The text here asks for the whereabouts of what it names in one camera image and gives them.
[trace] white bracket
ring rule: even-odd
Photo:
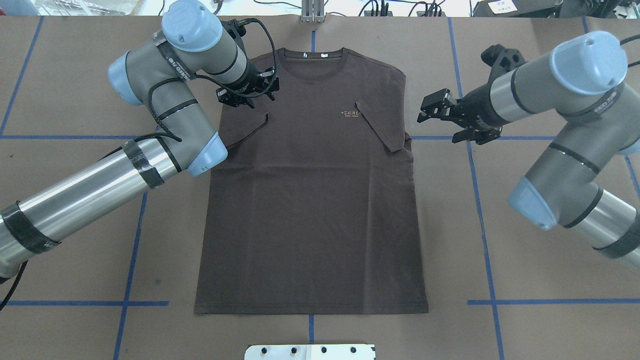
[[[302,0],[302,22],[324,22],[324,0]]]
[[[338,345],[254,345],[244,360],[376,360],[376,346]]]

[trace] dark gray t-shirt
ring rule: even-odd
[[[278,59],[276,101],[222,113],[194,312],[426,313],[404,74],[344,48]]]

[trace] black band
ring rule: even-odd
[[[520,97],[518,96],[518,93],[516,92],[516,73],[518,72],[518,69],[520,67],[517,67],[514,71],[513,74],[511,75],[511,93],[513,94],[513,100],[516,101],[516,104],[518,104],[518,106],[520,107],[520,109],[523,109],[524,111],[526,111],[527,113],[530,113],[531,115],[535,115],[536,113],[527,109],[523,104],[522,101],[520,101]]]
[[[234,61],[231,62],[231,65],[229,65],[225,70],[222,70],[221,72],[216,72],[216,73],[210,72],[209,75],[213,75],[213,76],[221,75],[231,70],[231,68],[236,64],[236,60],[238,60],[238,53],[239,53],[238,46],[236,46],[236,55],[234,56]]]
[[[149,164],[149,160],[135,141],[129,140],[125,142],[122,150],[151,189],[164,184],[164,180],[162,180],[158,170]]]
[[[579,113],[572,114],[564,114],[560,111],[558,114],[562,115],[567,121],[571,122],[591,122],[595,120],[600,120],[602,117],[600,114],[605,112],[607,109],[611,107],[622,94],[622,89],[624,86],[616,86],[608,92],[604,93],[604,95],[596,101],[593,105],[591,105],[586,110],[580,111]]]
[[[171,65],[171,68],[173,68],[173,71],[178,75],[178,78],[181,78],[183,81],[196,79],[195,73],[189,70],[187,64],[180,59],[180,56],[178,56],[178,54],[173,50],[173,46],[169,44],[168,41],[165,41],[156,47],[166,62]]]
[[[169,116],[173,115],[174,113],[177,113],[178,111],[186,108],[189,105],[193,105],[193,104],[197,104],[198,101],[196,99],[191,99],[188,101],[183,102],[182,104],[178,104],[172,108],[170,108],[169,110],[165,111],[164,113],[158,115],[158,120],[162,121],[166,118],[168,118]]]
[[[617,259],[636,250],[638,247],[640,247],[640,214],[636,213],[634,223],[618,241],[602,249],[594,249],[608,258]]]
[[[173,155],[173,152],[171,151],[171,149],[169,149],[169,146],[167,146],[166,142],[164,142],[164,139],[163,138],[158,138],[158,142],[160,143],[160,146],[164,149],[166,154],[169,156],[169,159],[173,163],[173,166],[175,167],[177,172],[178,173],[182,172],[182,167],[178,163],[178,160],[176,160],[176,158]]]
[[[600,168],[595,165],[594,163],[590,162],[589,160],[587,160],[587,158],[583,157],[582,155],[578,154],[577,152],[564,147],[562,145],[559,145],[558,143],[552,142],[549,144],[549,147],[551,149],[555,149],[555,150],[559,150],[569,156],[571,156],[572,158],[576,159],[577,161],[581,162],[584,166],[590,168],[594,173],[599,174],[600,173]]]
[[[49,251],[60,244],[60,241],[51,240],[36,229],[20,210],[18,202],[2,210],[0,215],[2,215],[4,226],[13,235],[13,238],[34,254]]]
[[[574,221],[570,222],[569,224],[566,224],[564,227],[567,229],[570,229],[578,225],[580,222],[582,222],[593,211],[593,209],[595,209],[596,206],[598,206],[600,199],[602,199],[603,193],[604,193],[604,190],[602,188],[598,188],[598,193],[596,194],[596,197],[593,198],[593,201],[591,201],[591,204],[589,204],[589,206],[582,212],[582,214],[580,214],[579,217],[577,217]]]

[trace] silver robot arm tube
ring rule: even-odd
[[[509,197],[511,206],[542,229],[561,224],[640,269],[637,209],[593,182],[616,153],[640,146],[640,96],[622,82],[626,69],[618,39],[596,31],[496,79],[490,95],[508,122],[553,108],[567,121]]]
[[[169,81],[193,78],[200,69],[233,90],[259,76],[215,15],[196,0],[178,0],[163,17],[162,32],[109,68],[115,90],[131,104],[152,107],[175,138],[128,141],[87,169],[0,211],[0,283],[24,261],[180,171],[197,176],[226,158],[187,84]]]

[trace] white surface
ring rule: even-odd
[[[261,1],[287,1],[288,3],[301,5],[300,0],[261,0]],[[169,9],[169,6],[176,2],[176,0],[166,0],[163,13]],[[200,0],[211,11],[216,9],[216,5],[211,0]],[[367,0],[329,0],[325,6],[325,12],[339,12],[347,16],[357,16],[362,6]],[[157,15],[162,8],[163,0],[147,0],[140,10],[140,15]],[[475,7],[477,0],[472,0],[472,4]],[[389,4],[389,11],[394,13],[394,16],[407,16],[411,10],[412,4],[397,3],[391,1]],[[469,1],[468,0],[445,0],[441,5],[443,11],[449,17],[468,17],[469,16]],[[423,11],[424,5],[418,5],[412,16],[416,16],[416,11]],[[218,15],[283,15],[283,14],[300,14],[300,9],[294,8],[285,4],[258,4],[253,0],[224,0],[222,8]]]
[[[495,14],[518,11],[518,8],[511,0],[494,1],[492,3],[489,3],[489,7]]]
[[[244,360],[376,360],[375,345],[254,345],[246,349]]]

